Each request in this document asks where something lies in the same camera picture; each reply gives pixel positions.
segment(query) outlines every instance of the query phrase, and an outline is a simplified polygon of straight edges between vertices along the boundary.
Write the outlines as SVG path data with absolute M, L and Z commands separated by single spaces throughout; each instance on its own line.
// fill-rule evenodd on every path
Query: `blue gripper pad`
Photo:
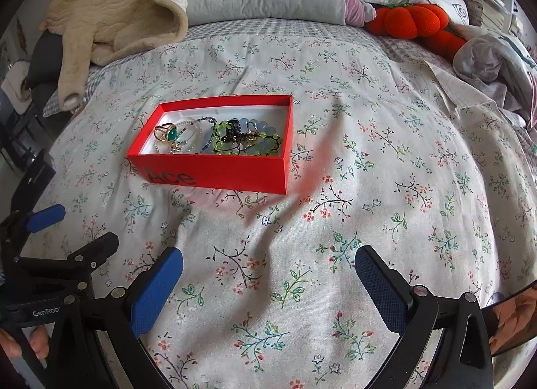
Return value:
M 136 337 L 147 333 L 153 327 L 182 272 L 181 251 L 178 248 L 168 247 L 148 271 L 136 277 L 129 287 L 129 292 L 133 286 L 136 290 L 138 279 L 144 282 L 144 288 L 137 291 L 138 297 L 132 304 L 131 329 Z
M 389 271 L 394 271 L 386 266 L 372 247 L 363 246 L 356 251 L 354 264 L 358 277 L 360 277 L 388 330 L 403 335 L 406 331 L 408 306 L 391 286 L 389 279 L 379 266 L 380 263 L 384 265 L 386 274 Z
M 26 231 L 30 233 L 40 232 L 44 228 L 59 223 L 64 218 L 65 208 L 61 204 L 56 204 L 40 212 L 33 213 L 26 221 Z

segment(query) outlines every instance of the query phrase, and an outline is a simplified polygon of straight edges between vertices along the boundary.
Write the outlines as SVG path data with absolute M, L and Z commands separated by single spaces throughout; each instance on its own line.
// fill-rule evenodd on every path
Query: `stack of books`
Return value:
M 465 3 L 470 25 L 508 32 L 511 26 L 511 12 L 505 8 L 501 0 L 465 0 Z

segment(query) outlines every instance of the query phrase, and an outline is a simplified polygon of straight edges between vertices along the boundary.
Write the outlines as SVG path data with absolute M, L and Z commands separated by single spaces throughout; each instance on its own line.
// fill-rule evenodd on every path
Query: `green gemstone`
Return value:
M 169 142 L 176 140 L 179 137 L 177 129 L 174 127 L 168 132 L 167 139 Z

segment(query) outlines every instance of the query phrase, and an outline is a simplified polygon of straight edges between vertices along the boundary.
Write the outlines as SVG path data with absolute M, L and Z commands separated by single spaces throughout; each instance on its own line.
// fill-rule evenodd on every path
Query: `plaid bedsheet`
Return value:
M 401 40 L 391 37 L 373 36 L 364 29 L 356 27 L 326 24 L 320 22 L 288 20 L 288 19 L 245 19 L 240 21 L 214 22 L 191 27 L 184 41 L 196 39 L 209 39 L 215 36 L 245 35 L 271 35 L 271 36 L 302 36 L 336 40 L 356 44 L 371 51 L 387 56 L 394 62 L 402 63 L 412 59 L 423 59 L 455 75 L 452 66 L 444 58 L 431 53 L 413 41 Z M 118 66 L 142 57 L 144 53 L 137 53 L 110 63 L 104 68 L 92 66 L 86 85 L 84 105 L 91 99 L 93 92 L 103 77 Z M 43 109 L 43 116 L 48 117 L 61 112 L 57 91 L 52 94 Z

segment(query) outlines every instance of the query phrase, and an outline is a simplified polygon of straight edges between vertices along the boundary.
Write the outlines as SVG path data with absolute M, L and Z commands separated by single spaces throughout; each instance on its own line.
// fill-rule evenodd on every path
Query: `jewelry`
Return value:
M 203 147 L 201 148 L 199 153 L 196 153 L 196 154 L 201 154 L 207 148 L 209 148 L 209 145 L 213 142 L 214 136 L 216 134 L 216 119 L 214 119 L 213 117 L 202 117 L 202 118 L 198 119 L 198 122 L 202 122 L 202 121 L 209 121 L 211 124 L 213 124 L 213 128 L 211 130 L 211 134 L 210 134 L 210 138 L 209 138 L 208 142 L 205 145 L 203 145 Z
M 207 116 L 201 117 L 199 119 L 192 119 L 192 118 L 190 118 L 190 119 L 191 119 L 190 121 L 188 121 L 188 120 L 187 121 L 180 121 L 180 122 L 175 123 L 175 124 L 165 123 L 165 124 L 161 124 L 161 125 L 156 126 L 155 130 L 154 130 L 155 138 L 159 142 L 168 143 L 170 145 L 171 153 L 173 153 L 173 154 L 176 154 L 176 153 L 188 154 L 190 151 L 197 149 L 198 143 L 199 143 L 200 139 L 202 138 L 202 136 L 201 136 L 202 135 L 202 129 L 201 129 L 201 124 L 200 123 L 202 121 L 209 121 L 209 122 L 211 122 L 213 124 L 213 129 L 212 129 L 213 134 L 212 134 L 209 142 L 205 146 L 203 146 L 203 148 L 201 149 L 201 151 L 204 151 L 205 149 L 208 148 L 208 146 L 212 142 L 212 139 L 213 139 L 213 136 L 214 136 L 214 125 L 216 124 L 216 119 L 214 119 L 213 117 L 207 117 Z M 179 126 L 184 126 L 184 128 L 182 130 L 180 130 L 180 131 L 177 131 Z M 187 139 L 184 139 L 184 140 L 179 140 L 179 138 L 183 135 L 183 133 L 187 130 L 187 128 L 192 127 L 192 126 L 194 126 L 195 130 L 190 135 L 190 137 L 188 137 Z M 187 149 L 183 149 L 184 146 L 186 146 L 187 143 L 192 138 L 194 138 L 194 141 L 191 143 L 191 145 Z M 159 150 L 159 147 L 158 147 L 158 142 L 155 142 L 154 148 L 155 148 L 155 151 L 158 154 L 160 154 L 160 150 Z
M 281 145 L 281 138 L 277 133 L 268 135 L 267 132 L 259 132 L 257 125 L 253 121 L 246 123 L 248 133 L 241 132 L 241 124 L 238 120 L 232 119 L 229 121 L 222 121 L 215 126 L 213 136 L 213 151 L 215 153 L 224 154 L 240 154 L 242 151 L 246 151 L 252 147 L 256 147 L 265 143 L 265 139 L 271 139 L 274 141 L 275 146 L 263 153 L 265 156 L 276 155 Z M 225 144 L 236 144 L 232 148 L 223 149 Z M 256 151 L 252 155 L 261 156 L 261 151 Z

